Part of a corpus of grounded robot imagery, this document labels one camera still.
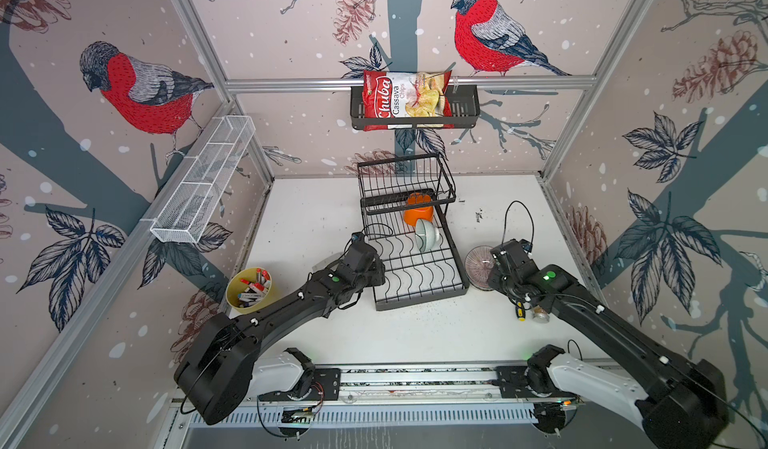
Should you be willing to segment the pink patterned glass bowl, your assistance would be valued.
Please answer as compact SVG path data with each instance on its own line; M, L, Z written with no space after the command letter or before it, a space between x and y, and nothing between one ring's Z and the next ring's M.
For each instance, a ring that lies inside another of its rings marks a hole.
M488 283L490 272L494 267L490 246L480 245L470 250L465 256L464 267L472 286L483 291L492 291Z

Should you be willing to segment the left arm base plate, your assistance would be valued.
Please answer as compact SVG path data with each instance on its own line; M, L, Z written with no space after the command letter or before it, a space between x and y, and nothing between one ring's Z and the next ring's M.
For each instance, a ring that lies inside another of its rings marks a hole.
M315 369L312 377L303 376L297 386L289 391L273 391L259 396L261 402L309 403L337 401L341 388L339 368Z

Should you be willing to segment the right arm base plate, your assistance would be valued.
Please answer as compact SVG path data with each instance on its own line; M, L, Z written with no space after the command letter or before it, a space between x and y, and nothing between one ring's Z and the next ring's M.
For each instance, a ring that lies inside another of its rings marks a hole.
M506 365L495 368L496 381L503 399L553 399L557 401L576 400L574 393L562 391L553 385L534 381L524 365Z

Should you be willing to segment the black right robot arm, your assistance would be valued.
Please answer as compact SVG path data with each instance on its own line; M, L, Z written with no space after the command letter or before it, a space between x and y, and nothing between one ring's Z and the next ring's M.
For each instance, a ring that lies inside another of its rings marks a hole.
M626 372L619 376L548 344L527 360L528 388L541 396L582 396L642 429L658 448L710 447L729 423L722 372L654 342L563 268L538 268L528 246L511 239L491 249L490 287L569 324Z

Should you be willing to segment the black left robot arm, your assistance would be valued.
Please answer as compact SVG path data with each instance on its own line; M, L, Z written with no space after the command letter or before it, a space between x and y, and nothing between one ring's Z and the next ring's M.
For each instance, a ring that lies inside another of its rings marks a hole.
M293 293L249 314L211 317L176 369L174 380L205 423L224 420L245 399L257 360L301 325L357 303L385 282L377 250L358 239Z

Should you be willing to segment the orange plastic bowl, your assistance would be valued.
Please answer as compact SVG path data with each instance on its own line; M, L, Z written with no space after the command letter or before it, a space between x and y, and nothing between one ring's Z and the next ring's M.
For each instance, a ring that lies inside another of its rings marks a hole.
M430 222L434 213L432 202L432 197L427 193L411 193L406 199L403 221L411 227L416 227L420 220Z

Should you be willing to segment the light green ceramic bowl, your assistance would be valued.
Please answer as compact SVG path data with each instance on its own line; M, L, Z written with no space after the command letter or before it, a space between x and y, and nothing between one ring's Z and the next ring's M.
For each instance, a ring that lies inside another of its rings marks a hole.
M414 226L418 250L430 252L440 246L441 234L439 229L429 220L418 219Z

